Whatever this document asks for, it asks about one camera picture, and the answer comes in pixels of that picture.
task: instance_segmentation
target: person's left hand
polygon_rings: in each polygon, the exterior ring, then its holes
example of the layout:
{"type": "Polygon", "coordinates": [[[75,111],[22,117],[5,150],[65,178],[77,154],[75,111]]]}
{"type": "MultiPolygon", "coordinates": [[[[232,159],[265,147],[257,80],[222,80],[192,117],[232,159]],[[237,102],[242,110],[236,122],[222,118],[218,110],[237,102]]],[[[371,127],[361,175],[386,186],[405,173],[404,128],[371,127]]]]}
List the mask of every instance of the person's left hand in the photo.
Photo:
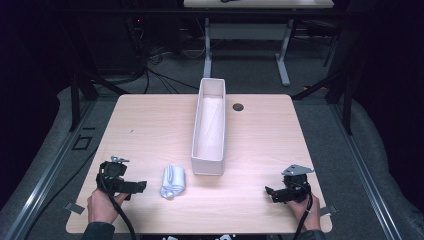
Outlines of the person's left hand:
{"type": "MultiPolygon", "coordinates": [[[[116,202],[119,206],[122,205],[125,198],[128,196],[126,193],[120,193],[115,196],[116,202]]],[[[110,202],[107,193],[100,189],[93,191],[91,196],[87,199],[88,202],[88,222],[105,222],[112,224],[118,217],[118,213],[110,202]]]]}

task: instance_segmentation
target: white table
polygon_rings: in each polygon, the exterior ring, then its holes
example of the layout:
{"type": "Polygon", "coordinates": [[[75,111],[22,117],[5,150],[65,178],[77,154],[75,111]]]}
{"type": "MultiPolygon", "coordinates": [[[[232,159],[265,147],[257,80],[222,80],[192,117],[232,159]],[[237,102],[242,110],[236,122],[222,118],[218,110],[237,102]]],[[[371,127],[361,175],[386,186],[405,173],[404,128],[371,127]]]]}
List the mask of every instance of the white table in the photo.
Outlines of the white table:
{"type": "MultiPolygon", "coordinates": [[[[332,0],[236,0],[223,3],[220,0],[184,0],[186,8],[259,8],[259,9],[305,9],[332,8],[332,0]]],[[[211,39],[281,40],[279,53],[275,54],[283,86],[290,86],[284,64],[287,45],[291,35],[292,20],[288,24],[213,24],[205,19],[205,67],[203,77],[211,77],[211,39]]]]}
{"type": "MultiPolygon", "coordinates": [[[[87,205],[100,164],[117,155],[131,162],[126,181],[147,181],[122,208],[135,232],[144,234],[275,234],[295,232],[290,208],[273,203],[264,187],[284,188],[281,171],[291,164],[313,168],[292,101],[287,95],[227,95],[225,173],[194,175],[191,146],[197,95],[123,95],[111,116],[77,204],[87,205]],[[244,110],[232,109],[235,103],[244,110]],[[173,200],[161,197],[164,168],[181,166],[186,190],[173,200]]],[[[308,182],[324,207],[315,173],[308,182]]],[[[323,216],[322,229],[332,228],[323,216]]],[[[118,217],[116,232],[128,232],[118,217]]],[[[72,213],[66,229],[82,233],[87,211],[72,213]]]]}

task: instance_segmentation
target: light wood surface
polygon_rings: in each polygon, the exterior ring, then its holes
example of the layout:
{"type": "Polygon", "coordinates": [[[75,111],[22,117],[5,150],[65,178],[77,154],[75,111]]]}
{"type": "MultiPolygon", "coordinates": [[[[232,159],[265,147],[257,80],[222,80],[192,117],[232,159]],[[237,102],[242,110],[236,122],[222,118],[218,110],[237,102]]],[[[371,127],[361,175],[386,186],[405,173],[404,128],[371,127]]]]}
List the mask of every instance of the light wood surface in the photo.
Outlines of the light wood surface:
{"type": "Polygon", "coordinates": [[[332,8],[332,0],[184,0],[188,8],[332,8]]]}
{"type": "MultiPolygon", "coordinates": [[[[99,150],[78,197],[87,205],[96,188],[99,165],[117,155],[131,162],[125,181],[147,181],[123,210],[137,233],[249,234],[295,232],[290,208],[273,203],[264,187],[284,188],[281,171],[291,164],[313,167],[292,101],[287,95],[227,95],[225,172],[194,175],[191,147],[197,95],[123,95],[118,100],[99,150]],[[233,104],[244,110],[236,112],[233,104]],[[186,190],[173,200],[160,196],[164,168],[185,169],[186,190]]],[[[313,193],[325,206],[315,173],[308,174],[313,193]]],[[[84,232],[87,210],[72,213],[66,229],[84,232]]],[[[120,217],[115,232],[128,232],[120,217]]],[[[323,231],[332,228],[322,217],[323,231]]]]}

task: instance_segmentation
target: open storage bin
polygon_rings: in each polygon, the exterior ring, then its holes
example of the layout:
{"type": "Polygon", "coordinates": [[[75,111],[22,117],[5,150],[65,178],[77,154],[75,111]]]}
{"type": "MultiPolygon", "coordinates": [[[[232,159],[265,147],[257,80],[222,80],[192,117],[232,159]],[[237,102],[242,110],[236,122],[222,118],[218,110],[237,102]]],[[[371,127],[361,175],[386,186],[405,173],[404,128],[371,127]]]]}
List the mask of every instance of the open storage bin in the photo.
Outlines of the open storage bin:
{"type": "Polygon", "coordinates": [[[224,79],[200,82],[191,152],[194,174],[224,174],[225,94],[224,79]]]}

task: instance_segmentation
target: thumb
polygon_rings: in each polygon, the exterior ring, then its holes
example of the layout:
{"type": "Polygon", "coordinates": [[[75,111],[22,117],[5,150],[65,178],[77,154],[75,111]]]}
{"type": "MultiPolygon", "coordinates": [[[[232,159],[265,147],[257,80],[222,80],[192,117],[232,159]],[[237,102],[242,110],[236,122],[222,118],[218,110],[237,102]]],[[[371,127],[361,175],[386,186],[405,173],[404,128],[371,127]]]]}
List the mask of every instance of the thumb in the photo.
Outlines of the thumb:
{"type": "Polygon", "coordinates": [[[128,195],[129,195],[128,193],[120,193],[120,194],[118,194],[118,195],[116,195],[116,196],[115,196],[115,201],[116,201],[119,205],[121,205],[121,204],[124,202],[125,198],[126,198],[128,195]]]}

